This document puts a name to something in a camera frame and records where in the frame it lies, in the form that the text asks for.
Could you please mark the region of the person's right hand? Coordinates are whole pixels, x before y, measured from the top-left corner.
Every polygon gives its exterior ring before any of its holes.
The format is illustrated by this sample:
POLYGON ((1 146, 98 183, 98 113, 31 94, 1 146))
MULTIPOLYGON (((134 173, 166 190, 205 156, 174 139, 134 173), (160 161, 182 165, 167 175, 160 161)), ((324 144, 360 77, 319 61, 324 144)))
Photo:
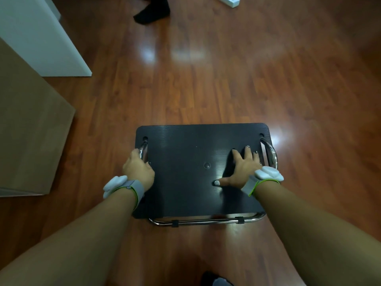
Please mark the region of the person's right hand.
POLYGON ((261 169, 263 166, 260 162, 259 154, 257 151, 254 151, 253 161, 245 161, 244 156, 242 157, 241 153, 236 149, 231 150, 233 163, 234 163, 234 172, 231 177, 231 187, 241 189, 247 182, 250 175, 253 175, 256 170, 261 169))

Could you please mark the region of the person's left hand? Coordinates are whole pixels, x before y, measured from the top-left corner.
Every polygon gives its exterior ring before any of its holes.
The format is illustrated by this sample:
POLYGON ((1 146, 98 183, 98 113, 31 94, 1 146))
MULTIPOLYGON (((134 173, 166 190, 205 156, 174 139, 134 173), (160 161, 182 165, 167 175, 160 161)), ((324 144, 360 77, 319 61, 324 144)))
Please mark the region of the person's left hand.
POLYGON ((155 172, 151 166, 134 166, 130 163, 130 156, 122 167, 122 173, 128 176, 129 180, 139 180, 145 192, 147 192, 154 183, 155 172))

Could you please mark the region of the black footrest with chrome frame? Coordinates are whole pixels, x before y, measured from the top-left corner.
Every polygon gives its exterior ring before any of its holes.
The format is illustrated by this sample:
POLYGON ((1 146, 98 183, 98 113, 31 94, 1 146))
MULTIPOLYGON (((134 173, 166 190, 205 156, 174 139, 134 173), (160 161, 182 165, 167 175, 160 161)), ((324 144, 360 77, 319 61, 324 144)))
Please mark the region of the black footrest with chrome frame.
POLYGON ((156 125, 136 130, 140 158, 155 171, 152 188, 145 193, 135 219, 157 226, 245 224, 266 212, 254 197, 233 187, 215 186, 234 171, 231 149, 245 146, 259 153, 260 162, 277 168, 278 160, 269 128, 264 123, 156 125))

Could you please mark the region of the person's right forearm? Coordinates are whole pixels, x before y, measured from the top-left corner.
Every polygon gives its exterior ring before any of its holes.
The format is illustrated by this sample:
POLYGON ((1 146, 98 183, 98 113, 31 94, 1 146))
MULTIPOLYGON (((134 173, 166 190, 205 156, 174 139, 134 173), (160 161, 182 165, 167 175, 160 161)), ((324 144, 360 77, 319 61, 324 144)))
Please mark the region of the person's right forearm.
POLYGON ((308 286, 381 286, 381 242, 273 181, 255 198, 308 286))

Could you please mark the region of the person's left forearm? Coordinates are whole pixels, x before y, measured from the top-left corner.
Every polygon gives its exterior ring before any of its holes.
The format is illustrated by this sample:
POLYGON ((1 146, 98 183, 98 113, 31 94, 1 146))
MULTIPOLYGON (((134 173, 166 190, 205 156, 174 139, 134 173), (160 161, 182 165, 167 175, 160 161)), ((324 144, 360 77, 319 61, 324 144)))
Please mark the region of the person's left forearm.
POLYGON ((104 286, 135 205, 118 189, 0 270, 0 286, 104 286))

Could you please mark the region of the white tracker on grey wristband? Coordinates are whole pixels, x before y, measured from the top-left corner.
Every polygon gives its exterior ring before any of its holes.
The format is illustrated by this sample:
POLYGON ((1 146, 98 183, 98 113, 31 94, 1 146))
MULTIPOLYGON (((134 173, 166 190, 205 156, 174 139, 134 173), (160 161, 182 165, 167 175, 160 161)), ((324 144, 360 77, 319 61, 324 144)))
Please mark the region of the white tracker on grey wristband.
POLYGON ((284 181, 284 177, 276 168, 263 166, 261 169, 256 170, 253 175, 249 176, 241 191, 250 197, 254 194, 259 184, 265 181, 273 181, 280 184, 284 181))
POLYGON ((129 180, 128 176, 115 176, 103 187, 103 199, 109 197, 115 191, 126 188, 130 189, 136 198, 134 210, 139 206, 144 197, 145 190, 139 180, 129 180))

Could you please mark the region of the person's black shoe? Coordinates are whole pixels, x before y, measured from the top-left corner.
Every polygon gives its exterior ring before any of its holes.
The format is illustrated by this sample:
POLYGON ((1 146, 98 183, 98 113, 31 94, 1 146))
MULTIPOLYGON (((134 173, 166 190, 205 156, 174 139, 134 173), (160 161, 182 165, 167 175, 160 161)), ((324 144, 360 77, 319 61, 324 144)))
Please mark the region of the person's black shoe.
POLYGON ((229 280, 212 271, 205 271, 200 279, 200 286, 234 286, 229 280))

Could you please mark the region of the brown cardboard box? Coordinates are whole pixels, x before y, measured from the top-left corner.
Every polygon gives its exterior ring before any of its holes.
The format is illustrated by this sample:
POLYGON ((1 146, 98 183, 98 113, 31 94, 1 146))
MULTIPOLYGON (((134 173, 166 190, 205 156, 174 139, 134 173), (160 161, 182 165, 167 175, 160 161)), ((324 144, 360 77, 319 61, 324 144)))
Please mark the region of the brown cardboard box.
POLYGON ((50 193, 74 115, 0 38, 0 198, 50 193))

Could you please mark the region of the white cabinet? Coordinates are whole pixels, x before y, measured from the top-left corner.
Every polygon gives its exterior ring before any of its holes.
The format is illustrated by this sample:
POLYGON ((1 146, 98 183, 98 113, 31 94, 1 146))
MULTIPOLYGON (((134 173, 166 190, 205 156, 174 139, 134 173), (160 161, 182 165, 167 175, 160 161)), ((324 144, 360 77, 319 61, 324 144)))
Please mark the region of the white cabinet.
POLYGON ((53 0, 0 0, 0 38, 40 76, 92 76, 62 20, 53 0))

